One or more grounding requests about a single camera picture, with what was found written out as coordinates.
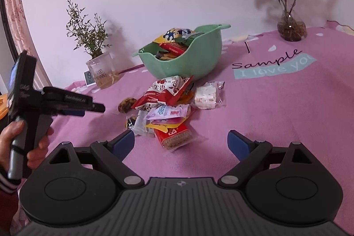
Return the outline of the red biscuit packet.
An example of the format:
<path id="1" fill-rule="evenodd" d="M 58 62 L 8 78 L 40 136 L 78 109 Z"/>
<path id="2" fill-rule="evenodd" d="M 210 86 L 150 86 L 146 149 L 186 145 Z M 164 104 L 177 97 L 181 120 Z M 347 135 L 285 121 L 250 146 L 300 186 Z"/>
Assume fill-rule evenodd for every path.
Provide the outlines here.
<path id="1" fill-rule="evenodd" d="M 155 136 L 165 150 L 173 151 L 199 140 L 199 136 L 185 124 L 168 128 L 166 132 L 154 129 Z"/>

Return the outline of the clear nougat packet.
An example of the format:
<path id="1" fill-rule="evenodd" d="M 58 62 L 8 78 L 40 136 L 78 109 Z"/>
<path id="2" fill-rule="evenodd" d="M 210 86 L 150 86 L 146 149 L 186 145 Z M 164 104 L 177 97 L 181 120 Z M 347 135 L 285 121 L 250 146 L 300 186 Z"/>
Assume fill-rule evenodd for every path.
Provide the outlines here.
<path id="1" fill-rule="evenodd" d="M 210 81 L 196 88 L 193 104 L 201 110 L 212 110 L 222 105 L 224 81 Z"/>

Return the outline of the pink white small candy packet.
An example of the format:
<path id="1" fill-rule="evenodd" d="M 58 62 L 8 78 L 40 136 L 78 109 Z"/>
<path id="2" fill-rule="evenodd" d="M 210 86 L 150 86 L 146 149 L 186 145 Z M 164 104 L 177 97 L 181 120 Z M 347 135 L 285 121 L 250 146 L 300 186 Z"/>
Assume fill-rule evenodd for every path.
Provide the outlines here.
<path id="1" fill-rule="evenodd" d="M 186 118 L 191 113 L 190 104 L 180 104 L 177 106 L 159 106 L 147 113 L 146 120 L 167 120 L 174 118 Z"/>

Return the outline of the red white candy bag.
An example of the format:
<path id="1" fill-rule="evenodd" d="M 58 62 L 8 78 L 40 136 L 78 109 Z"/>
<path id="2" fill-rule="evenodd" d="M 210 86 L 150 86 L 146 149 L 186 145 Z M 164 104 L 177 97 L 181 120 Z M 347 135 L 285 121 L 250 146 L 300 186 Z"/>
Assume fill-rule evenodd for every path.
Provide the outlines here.
<path id="1" fill-rule="evenodd" d="M 159 106 L 174 106 L 193 77 L 172 76 L 155 81 L 134 103 L 135 110 L 150 111 Z"/>

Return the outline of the black triangular snack packet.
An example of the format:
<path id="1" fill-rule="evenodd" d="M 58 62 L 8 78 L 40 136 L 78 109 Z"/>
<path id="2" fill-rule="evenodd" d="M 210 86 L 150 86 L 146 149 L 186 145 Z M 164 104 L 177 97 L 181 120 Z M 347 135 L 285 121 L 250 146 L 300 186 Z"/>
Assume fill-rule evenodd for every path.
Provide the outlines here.
<path id="1" fill-rule="evenodd" d="M 158 60 L 163 60 L 163 61 L 166 61 L 166 60 L 172 60 L 172 59 L 175 59 L 177 58 L 178 56 L 171 53 L 171 52 L 166 52 L 166 51 L 158 51 L 155 55 L 155 58 L 158 59 Z"/>

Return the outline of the red floral snack packet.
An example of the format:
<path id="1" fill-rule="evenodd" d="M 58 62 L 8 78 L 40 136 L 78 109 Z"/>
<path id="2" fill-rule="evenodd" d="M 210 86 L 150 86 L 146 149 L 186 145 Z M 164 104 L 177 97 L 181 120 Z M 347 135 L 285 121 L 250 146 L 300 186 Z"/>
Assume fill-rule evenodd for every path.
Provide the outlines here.
<path id="1" fill-rule="evenodd" d="M 159 46 L 175 56 L 180 56 L 184 54 L 185 51 L 188 49 L 187 46 L 179 44 L 177 42 L 164 42 L 159 44 Z"/>

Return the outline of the white sachet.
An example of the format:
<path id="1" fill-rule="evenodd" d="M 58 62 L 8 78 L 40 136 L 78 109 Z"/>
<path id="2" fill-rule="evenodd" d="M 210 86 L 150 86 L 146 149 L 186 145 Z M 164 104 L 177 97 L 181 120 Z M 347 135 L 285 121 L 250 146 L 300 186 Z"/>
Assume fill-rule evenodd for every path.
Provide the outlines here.
<path id="1" fill-rule="evenodd" d="M 147 120 L 145 119 L 148 112 L 139 110 L 136 118 L 136 122 L 133 127 L 133 133 L 135 136 L 155 137 L 153 128 L 147 128 Z"/>

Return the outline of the orange yellow small packet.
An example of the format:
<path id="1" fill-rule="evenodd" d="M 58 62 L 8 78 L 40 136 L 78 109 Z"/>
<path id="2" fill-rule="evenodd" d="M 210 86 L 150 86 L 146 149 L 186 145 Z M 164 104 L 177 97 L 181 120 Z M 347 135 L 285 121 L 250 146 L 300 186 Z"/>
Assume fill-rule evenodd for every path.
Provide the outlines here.
<path id="1" fill-rule="evenodd" d="M 146 128 L 156 129 L 167 133 L 169 129 L 178 128 L 182 125 L 189 117 L 177 117 L 173 119 L 165 120 L 149 120 L 145 125 Z"/>

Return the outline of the yellow blue chips bag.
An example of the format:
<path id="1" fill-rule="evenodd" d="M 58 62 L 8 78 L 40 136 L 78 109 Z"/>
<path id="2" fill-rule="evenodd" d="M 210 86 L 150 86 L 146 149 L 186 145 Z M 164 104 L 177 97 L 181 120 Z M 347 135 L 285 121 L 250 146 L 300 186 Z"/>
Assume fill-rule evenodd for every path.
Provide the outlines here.
<path id="1" fill-rule="evenodd" d="M 164 34 L 160 35 L 159 37 L 155 38 L 153 42 L 157 44 L 171 43 L 171 42 L 175 42 L 177 38 L 181 38 L 183 36 L 192 33 L 194 33 L 194 30 L 174 27 L 170 30 L 167 30 Z"/>

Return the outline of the green snack bag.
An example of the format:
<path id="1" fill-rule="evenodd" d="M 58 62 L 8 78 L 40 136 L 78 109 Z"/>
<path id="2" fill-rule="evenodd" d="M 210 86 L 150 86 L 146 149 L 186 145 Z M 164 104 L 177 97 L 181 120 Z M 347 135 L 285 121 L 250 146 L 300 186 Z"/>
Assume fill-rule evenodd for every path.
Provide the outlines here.
<path id="1" fill-rule="evenodd" d="M 189 47 L 190 44 L 199 36 L 203 35 L 204 32 L 194 32 L 192 34 L 184 35 L 175 39 L 175 42 L 179 45 Z"/>

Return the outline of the orange round lid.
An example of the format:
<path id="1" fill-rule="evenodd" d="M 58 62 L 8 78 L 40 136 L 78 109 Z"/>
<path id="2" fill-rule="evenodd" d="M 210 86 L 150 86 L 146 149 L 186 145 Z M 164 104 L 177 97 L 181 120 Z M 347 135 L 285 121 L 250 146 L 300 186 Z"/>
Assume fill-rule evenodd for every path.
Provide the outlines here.
<path id="1" fill-rule="evenodd" d="M 7 96 L 7 94 L 0 96 L 0 120 L 2 120 L 8 114 Z"/>

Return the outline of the small white digital clock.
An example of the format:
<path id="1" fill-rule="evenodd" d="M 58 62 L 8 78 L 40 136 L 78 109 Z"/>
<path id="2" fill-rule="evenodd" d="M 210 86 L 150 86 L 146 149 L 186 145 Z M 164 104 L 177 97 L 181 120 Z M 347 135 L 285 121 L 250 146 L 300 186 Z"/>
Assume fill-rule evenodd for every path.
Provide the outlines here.
<path id="1" fill-rule="evenodd" d="M 87 86 L 95 84 L 95 80 L 90 71 L 84 72 L 85 83 Z"/>

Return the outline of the pink patterned curtain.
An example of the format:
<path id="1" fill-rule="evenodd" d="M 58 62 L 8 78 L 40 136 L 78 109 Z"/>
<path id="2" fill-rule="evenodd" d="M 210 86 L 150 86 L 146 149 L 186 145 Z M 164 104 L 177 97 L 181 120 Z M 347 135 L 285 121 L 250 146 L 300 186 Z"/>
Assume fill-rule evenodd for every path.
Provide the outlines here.
<path id="1" fill-rule="evenodd" d="M 35 49 L 28 24 L 23 9 L 22 0 L 4 0 L 5 10 L 7 13 L 7 20 L 10 27 L 12 39 L 16 52 L 20 54 L 26 50 L 27 54 L 34 56 L 37 60 L 35 74 L 34 74 L 34 87 L 41 89 L 46 85 L 46 78 L 43 76 L 40 60 Z"/>

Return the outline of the thin plant in clear cup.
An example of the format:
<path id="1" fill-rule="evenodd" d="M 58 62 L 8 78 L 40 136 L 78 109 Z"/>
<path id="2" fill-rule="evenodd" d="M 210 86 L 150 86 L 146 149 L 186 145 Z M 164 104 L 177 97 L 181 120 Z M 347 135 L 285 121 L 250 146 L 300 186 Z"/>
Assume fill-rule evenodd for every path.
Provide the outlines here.
<path id="1" fill-rule="evenodd" d="M 113 65 L 107 42 L 109 34 L 106 31 L 106 21 L 97 13 L 90 19 L 85 8 L 80 8 L 73 0 L 67 1 L 69 21 L 65 25 L 67 37 L 74 39 L 74 50 L 84 49 L 90 56 L 87 67 L 99 89 L 105 89 L 119 80 L 119 73 Z"/>

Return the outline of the pink printed tablecloth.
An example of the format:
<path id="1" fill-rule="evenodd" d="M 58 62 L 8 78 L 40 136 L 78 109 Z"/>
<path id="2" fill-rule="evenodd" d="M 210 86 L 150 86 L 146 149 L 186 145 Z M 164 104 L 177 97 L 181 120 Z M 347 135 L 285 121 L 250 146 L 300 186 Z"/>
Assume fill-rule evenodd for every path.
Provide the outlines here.
<path id="1" fill-rule="evenodd" d="M 21 235 L 353 234 L 352 36 L 316 27 L 300 42 L 267 32 L 223 44 L 214 70 L 194 81 L 224 81 L 222 105 L 186 121 L 199 140 L 169 151 L 134 136 L 123 163 L 145 185 L 120 188 L 89 147 L 125 132 L 118 104 L 157 80 L 142 68 L 90 87 L 80 94 L 103 114 L 55 120 L 50 155 L 19 192 Z M 239 188 L 218 185 L 239 163 L 230 130 L 273 146 L 266 169 Z"/>

